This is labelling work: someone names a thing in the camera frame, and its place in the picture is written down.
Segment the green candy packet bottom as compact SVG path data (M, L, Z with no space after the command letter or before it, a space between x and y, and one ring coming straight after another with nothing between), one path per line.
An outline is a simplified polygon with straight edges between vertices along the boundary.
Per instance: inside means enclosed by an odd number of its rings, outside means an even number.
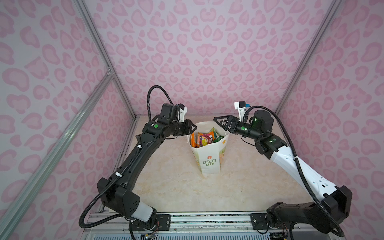
M212 137L212 143L217 143L217 142L221 141L224 138L224 136L220 135L217 132L216 128L212 128L211 129L210 135Z

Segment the red yellow candy packet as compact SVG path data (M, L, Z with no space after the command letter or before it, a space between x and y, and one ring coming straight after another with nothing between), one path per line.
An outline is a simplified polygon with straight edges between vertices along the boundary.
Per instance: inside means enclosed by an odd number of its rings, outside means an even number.
M214 135L210 133L198 133L199 147L204 147L214 142Z

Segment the orange snack packet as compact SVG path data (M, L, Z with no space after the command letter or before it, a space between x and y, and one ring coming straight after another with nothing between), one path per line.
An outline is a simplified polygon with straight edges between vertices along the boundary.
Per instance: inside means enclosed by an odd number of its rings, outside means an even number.
M195 133L191 134L191 147L193 147L193 148L198 148L199 147L199 144L197 143L197 140L196 140Z

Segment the white paper bag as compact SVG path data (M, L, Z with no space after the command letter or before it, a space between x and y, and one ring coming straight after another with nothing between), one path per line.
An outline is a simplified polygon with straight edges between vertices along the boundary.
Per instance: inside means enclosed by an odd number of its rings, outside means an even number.
M193 152L194 158L202 174L216 174L221 170L226 146L229 140L230 133L223 130L214 121L200 122L196 124L197 129L194 132L198 142L198 133L210 133L212 128L216 128L217 132L224 138L217 142L204 147L191 147L191 135L188 136L188 142Z

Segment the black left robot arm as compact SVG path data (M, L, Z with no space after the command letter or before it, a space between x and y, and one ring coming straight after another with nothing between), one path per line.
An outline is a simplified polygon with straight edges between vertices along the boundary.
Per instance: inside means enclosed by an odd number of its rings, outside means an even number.
M148 160L167 138L188 136L196 129L197 126L191 120L165 124L155 121L146 123L142 133L136 136L136 146L122 165L108 179L99 180L97 188L101 203L120 217L153 226L156 210L133 193L136 181Z

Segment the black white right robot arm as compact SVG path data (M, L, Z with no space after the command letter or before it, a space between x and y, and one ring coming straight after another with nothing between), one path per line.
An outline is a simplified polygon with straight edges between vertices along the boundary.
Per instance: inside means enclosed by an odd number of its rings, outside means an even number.
M306 224L323 234L344 237L341 223L350 214L352 191L327 180L298 156L286 128L273 111L262 106L253 109L251 121L250 110L246 110L242 119L227 115L215 117L214 122L231 134L254 140L253 147L259 154L285 170L312 199L305 204L272 205L266 211L268 227L279 228L289 223L291 234L296 224Z

